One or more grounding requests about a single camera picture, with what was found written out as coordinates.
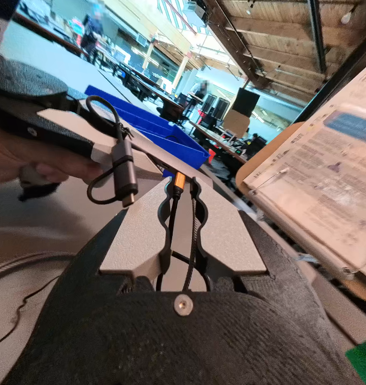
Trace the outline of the black hanging monitor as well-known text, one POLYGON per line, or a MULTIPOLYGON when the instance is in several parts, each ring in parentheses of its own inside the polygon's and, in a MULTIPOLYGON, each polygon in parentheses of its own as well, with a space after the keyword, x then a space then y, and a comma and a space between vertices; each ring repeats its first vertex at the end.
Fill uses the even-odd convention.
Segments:
POLYGON ((232 110, 250 118, 259 98, 260 95, 241 87, 236 94, 232 110))

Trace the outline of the large blue plastic bin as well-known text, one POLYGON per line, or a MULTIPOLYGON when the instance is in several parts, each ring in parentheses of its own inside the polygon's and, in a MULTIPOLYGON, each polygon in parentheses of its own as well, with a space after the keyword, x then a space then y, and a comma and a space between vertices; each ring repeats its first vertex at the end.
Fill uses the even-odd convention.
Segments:
POLYGON ((154 144, 194 169, 199 169, 209 158, 208 151, 176 124, 171 124, 143 108, 92 85, 87 86, 85 94, 97 95, 107 100, 116 109, 122 121, 127 122, 154 144))

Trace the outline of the person's left hand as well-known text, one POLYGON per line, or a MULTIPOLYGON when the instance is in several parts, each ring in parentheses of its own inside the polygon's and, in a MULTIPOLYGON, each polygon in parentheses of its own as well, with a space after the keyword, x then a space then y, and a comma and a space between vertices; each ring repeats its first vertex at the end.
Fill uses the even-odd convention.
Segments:
POLYGON ((16 179, 25 166, 33 166, 44 180, 53 183, 64 182, 71 176, 88 184, 103 173, 93 160, 0 129, 0 183, 16 179))

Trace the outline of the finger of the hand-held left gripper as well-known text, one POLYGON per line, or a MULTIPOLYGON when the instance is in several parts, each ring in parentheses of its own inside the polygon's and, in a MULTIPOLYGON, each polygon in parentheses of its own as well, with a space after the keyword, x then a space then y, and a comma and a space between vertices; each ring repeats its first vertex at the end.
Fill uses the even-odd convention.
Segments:
MULTIPOLYGON (((114 146, 115 140, 111 134, 105 134, 98 131, 97 128, 94 128, 84 118, 73 112, 46 109, 37 114, 40 117, 47 118, 49 121, 59 124, 62 128, 68 129, 82 138, 89 140, 92 142, 93 146, 95 144, 105 145, 111 148, 114 146)), ((129 128, 130 133, 133 134, 133 137, 131 138, 132 149, 145 153, 159 169, 177 168, 177 158, 175 156, 154 144, 150 139, 127 122, 123 121, 123 125, 124 127, 129 128)))
MULTIPOLYGON (((141 179, 162 180, 162 171, 143 152, 132 149, 134 168, 137 177, 141 179)), ((95 144, 92 148, 90 158, 100 164, 102 170, 108 171, 112 167, 111 147, 95 144)))

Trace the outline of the green plastic bin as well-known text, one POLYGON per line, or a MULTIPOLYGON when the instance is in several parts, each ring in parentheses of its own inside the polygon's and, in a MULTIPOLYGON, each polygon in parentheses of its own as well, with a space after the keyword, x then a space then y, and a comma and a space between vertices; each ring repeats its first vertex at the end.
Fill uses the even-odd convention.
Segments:
POLYGON ((366 384, 366 341, 348 350, 345 356, 366 384))

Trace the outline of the wooden background table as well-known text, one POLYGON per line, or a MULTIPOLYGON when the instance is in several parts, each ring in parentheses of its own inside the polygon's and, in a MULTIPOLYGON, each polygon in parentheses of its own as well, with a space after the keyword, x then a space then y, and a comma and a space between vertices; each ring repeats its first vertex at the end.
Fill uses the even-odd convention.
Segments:
POLYGON ((200 134, 201 136, 204 136, 206 139, 210 140, 211 142, 214 142, 214 146, 216 146, 218 149, 222 149, 223 151, 226 151, 230 156, 237 159, 242 165, 244 165, 247 162, 247 160, 244 157, 236 153, 236 150, 234 150, 231 146, 229 146, 226 142, 224 142, 224 138, 209 131, 208 129, 201 127, 200 125, 196 124, 191 120, 189 120, 188 122, 193 127, 194 130, 201 133, 200 134))

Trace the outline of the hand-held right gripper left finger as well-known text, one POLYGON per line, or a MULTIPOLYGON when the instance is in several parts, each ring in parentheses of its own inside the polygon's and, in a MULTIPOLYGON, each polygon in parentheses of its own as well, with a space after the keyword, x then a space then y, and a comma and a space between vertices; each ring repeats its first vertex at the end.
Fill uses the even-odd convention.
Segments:
POLYGON ((132 280, 155 280, 170 267, 171 178, 143 195, 125 210, 124 219, 99 268, 102 274, 126 275, 132 280))

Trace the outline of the ceiling projector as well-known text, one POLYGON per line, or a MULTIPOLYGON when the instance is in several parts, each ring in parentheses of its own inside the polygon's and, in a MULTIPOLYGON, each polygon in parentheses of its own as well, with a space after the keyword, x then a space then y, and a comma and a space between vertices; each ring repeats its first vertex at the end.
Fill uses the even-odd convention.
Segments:
POLYGON ((183 13, 190 24, 205 26, 208 19, 206 6, 202 1, 183 1, 183 13))

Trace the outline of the black metal pole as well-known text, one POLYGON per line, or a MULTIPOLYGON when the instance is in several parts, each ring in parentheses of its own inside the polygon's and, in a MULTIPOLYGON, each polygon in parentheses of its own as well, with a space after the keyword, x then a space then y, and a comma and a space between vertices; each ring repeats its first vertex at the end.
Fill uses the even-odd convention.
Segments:
POLYGON ((366 37, 306 105, 293 123, 304 122, 366 68, 366 37))

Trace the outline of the grey desk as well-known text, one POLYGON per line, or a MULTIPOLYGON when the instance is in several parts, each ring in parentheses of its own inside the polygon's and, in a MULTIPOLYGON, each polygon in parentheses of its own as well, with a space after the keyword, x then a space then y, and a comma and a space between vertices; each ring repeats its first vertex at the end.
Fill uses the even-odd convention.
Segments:
MULTIPOLYGON (((88 85, 93 85, 121 99, 131 99, 127 91, 117 91, 98 69, 14 21, 5 31, 0 53, 8 59, 21 60, 47 70, 77 91, 84 91, 88 85)), ((120 82, 108 74, 105 76, 121 89, 120 82)), ((17 199, 20 192, 17 180, 0 184, 0 263, 38 253, 78 252, 121 209, 118 203, 108 208, 94 205, 87 199, 85 191, 84 182, 70 177, 54 194, 22 203, 17 199)), ((176 235, 179 234, 181 239, 173 241, 173 250, 188 257, 190 247, 185 242, 188 242, 190 235, 192 215, 185 214, 185 210, 191 211, 187 183, 177 214, 183 217, 175 228, 176 235)), ((187 265, 172 259, 171 270, 163 279, 162 289, 177 291, 182 288, 187 265)), ((335 344, 347 352, 365 342, 365 313, 326 278, 326 272, 321 274, 313 264, 306 261, 298 260, 296 264, 316 291, 319 300, 322 300, 335 344)), ((25 275, 20 274, 28 281, 22 281, 21 278, 19 288, 22 290, 24 287, 24 293, 28 294, 33 291, 33 284, 44 284, 46 278, 49 280, 58 275, 61 266, 64 267, 65 262, 49 261, 32 266, 24 272, 25 275)), ((16 331, 16 337, 23 337, 21 343, 26 341, 26 332, 32 329, 38 314, 38 305, 53 284, 29 300, 29 305, 22 310, 22 324, 16 331)), ((9 308, 0 309, 0 337, 15 321, 15 317, 12 317, 2 323, 1 316, 13 316, 13 305, 18 305, 18 298, 15 301, 11 293, 7 294, 9 308)))

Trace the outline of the blue header instruction sheet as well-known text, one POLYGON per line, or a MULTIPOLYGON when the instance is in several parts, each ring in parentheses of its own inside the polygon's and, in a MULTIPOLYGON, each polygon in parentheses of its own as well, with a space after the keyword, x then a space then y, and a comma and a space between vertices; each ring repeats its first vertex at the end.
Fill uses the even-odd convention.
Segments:
POLYGON ((366 265, 366 109, 331 105, 306 127, 286 161, 300 192, 293 214, 334 253, 366 265))

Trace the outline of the black portrait monitor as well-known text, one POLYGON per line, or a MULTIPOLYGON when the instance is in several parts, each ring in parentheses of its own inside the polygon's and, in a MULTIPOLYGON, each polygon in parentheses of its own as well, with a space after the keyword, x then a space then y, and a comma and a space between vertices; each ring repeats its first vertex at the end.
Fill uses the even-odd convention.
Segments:
POLYGON ((201 115, 205 116, 209 113, 217 97, 213 94, 208 94, 204 100, 203 105, 201 106, 201 115))
POLYGON ((224 115, 229 108, 230 101, 228 99, 219 98, 213 111, 213 117, 217 120, 223 120, 224 115))

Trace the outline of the grey USB hub with cable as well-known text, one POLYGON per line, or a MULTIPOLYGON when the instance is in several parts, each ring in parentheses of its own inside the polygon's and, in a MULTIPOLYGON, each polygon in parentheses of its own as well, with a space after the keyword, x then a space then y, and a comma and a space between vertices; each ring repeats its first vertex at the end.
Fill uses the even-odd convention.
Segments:
POLYGON ((137 177, 134 168, 134 159, 131 146, 131 138, 129 128, 124 127, 115 108, 105 99, 97 95, 90 95, 85 100, 86 107, 95 121, 103 120, 93 107, 93 102, 98 102, 108 108, 112 112, 114 122, 111 123, 114 138, 116 140, 111 149, 111 168, 95 178, 86 191, 88 199, 97 205, 108 205, 116 201, 122 203, 123 208, 128 208, 134 203, 135 196, 138 194, 137 177), (98 200, 93 197, 93 189, 108 176, 113 175, 114 196, 106 200, 98 200))

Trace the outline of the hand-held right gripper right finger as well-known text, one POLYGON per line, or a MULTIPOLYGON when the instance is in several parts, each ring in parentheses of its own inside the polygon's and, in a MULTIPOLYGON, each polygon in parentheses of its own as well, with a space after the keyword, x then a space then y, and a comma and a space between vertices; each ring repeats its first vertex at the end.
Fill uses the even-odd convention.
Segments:
POLYGON ((267 272, 239 210, 206 182, 194 177, 198 267, 209 277, 253 276, 267 272))

